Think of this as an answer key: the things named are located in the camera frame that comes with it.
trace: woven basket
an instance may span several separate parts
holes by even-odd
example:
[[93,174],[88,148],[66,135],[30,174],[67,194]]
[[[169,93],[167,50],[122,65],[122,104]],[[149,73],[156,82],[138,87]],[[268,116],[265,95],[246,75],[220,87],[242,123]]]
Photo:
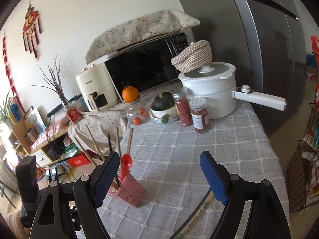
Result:
[[191,43],[180,54],[171,59],[171,63],[181,72],[191,72],[207,66],[212,61],[212,49],[206,40]]

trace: refrigerator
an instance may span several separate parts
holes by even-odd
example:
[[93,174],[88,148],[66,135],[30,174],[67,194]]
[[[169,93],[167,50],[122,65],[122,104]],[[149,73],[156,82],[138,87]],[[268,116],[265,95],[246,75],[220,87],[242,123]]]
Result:
[[200,20],[196,41],[210,42],[213,61],[236,66],[237,86],[287,99],[285,112],[254,104],[270,134],[303,101],[306,47],[292,0],[180,0],[186,14]]

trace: red spoon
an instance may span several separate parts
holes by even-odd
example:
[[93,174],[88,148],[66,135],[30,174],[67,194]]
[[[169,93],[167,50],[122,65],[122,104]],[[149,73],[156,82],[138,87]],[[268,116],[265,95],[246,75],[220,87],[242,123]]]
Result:
[[125,154],[122,157],[122,165],[123,165],[123,171],[122,171],[122,178],[121,182],[123,182],[128,170],[131,168],[133,163],[132,157],[129,154]]

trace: microwave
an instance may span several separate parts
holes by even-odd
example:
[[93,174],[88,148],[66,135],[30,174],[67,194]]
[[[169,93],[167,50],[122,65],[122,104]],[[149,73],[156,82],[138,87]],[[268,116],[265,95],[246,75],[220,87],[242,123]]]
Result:
[[104,62],[117,95],[121,101],[122,90],[133,86],[139,92],[177,80],[180,73],[171,58],[188,47],[184,32],[156,36],[118,50]]

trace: blue gripper pad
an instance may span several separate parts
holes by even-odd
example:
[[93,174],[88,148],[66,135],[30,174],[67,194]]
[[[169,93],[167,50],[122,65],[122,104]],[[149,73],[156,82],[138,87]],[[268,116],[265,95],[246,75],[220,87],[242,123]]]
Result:
[[94,173],[91,181],[91,187],[93,187],[95,191],[93,198],[95,205],[98,205],[105,199],[119,166],[119,154],[117,152],[111,152],[105,162],[96,167],[98,170]]
[[209,151],[200,154],[199,165],[215,198],[225,206],[228,202],[229,172],[223,165],[216,163]]

